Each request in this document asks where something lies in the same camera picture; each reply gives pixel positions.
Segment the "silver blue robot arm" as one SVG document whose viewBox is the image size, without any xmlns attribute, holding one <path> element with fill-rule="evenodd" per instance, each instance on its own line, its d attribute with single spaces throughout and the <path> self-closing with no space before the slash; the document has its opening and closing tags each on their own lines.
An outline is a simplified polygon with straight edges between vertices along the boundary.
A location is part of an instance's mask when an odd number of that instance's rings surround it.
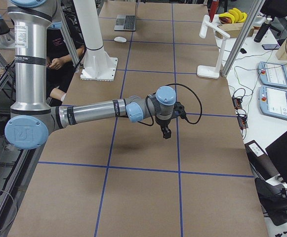
<svg viewBox="0 0 287 237">
<path fill-rule="evenodd" d="M 168 124 L 176 103 L 176 92 L 170 86 L 162 86 L 144 99 L 132 96 L 86 106 L 50 107 L 46 102 L 46 33 L 60 20 L 60 2 L 11 0 L 7 10 L 14 22 L 16 78 L 16 101 L 4 129 L 9 143 L 20 149 L 34 149 L 58 129 L 113 117 L 139 122 L 153 116 L 163 137 L 170 137 Z"/>
</svg>

